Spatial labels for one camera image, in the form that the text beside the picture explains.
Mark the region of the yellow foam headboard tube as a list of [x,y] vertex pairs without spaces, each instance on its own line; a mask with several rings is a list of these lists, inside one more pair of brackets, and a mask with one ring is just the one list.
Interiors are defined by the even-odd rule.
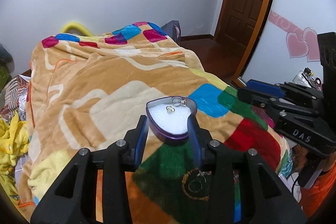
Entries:
[[77,32],[80,32],[83,36],[94,36],[94,34],[92,32],[90,32],[90,30],[88,30],[88,28],[84,27],[82,24],[78,23],[78,22],[69,22],[67,24],[65,24],[62,29],[61,29],[61,33],[67,33],[70,30],[75,30]]

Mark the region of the colourful patchwork fleece blanket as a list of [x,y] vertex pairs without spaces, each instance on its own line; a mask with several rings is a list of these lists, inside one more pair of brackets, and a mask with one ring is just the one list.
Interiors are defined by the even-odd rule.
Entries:
[[33,50],[31,70],[29,158],[18,184],[26,219],[80,148],[95,151],[122,139],[146,104],[162,97],[191,98],[199,125],[214,139],[239,151],[257,149],[274,171],[288,160],[288,142],[259,112],[153,23],[100,36],[49,36]]

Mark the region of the purple heart-shaped jewelry tin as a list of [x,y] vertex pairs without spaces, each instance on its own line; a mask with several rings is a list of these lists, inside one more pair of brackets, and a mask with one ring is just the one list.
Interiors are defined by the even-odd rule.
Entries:
[[150,128],[165,143],[181,143],[187,139],[188,117],[197,110],[197,103],[184,96],[162,97],[146,103]]

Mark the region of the pink heart wall decal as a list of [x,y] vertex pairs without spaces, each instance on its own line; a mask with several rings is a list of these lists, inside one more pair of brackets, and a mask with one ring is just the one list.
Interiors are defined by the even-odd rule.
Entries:
[[306,57],[306,61],[320,61],[317,33],[311,27],[300,29],[283,16],[271,11],[268,20],[286,32],[286,46],[291,59]]

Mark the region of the silver earring on blanket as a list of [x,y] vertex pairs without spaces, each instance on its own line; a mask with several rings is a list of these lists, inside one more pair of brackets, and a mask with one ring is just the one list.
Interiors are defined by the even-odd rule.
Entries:
[[205,183],[207,182],[207,178],[211,176],[211,171],[205,172],[205,171],[198,171],[197,177],[201,177],[204,179]]

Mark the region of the yellow crumpled cloth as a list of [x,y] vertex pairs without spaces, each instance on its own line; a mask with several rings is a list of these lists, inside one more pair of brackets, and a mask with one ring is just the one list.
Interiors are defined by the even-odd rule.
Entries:
[[27,153],[28,148],[29,134],[26,121],[20,120],[17,111],[14,112],[10,123],[1,117],[1,186],[15,207],[18,207],[20,200],[15,186],[15,167],[18,158]]

